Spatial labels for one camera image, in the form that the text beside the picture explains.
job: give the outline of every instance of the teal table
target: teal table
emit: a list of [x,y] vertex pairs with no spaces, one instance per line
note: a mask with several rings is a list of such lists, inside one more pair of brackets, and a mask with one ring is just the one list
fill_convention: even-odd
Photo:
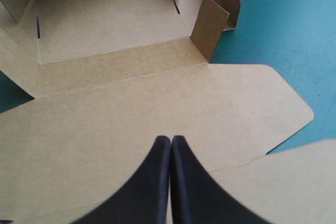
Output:
[[336,138],[335,0],[241,0],[212,63],[269,65],[312,107],[314,120],[272,152]]

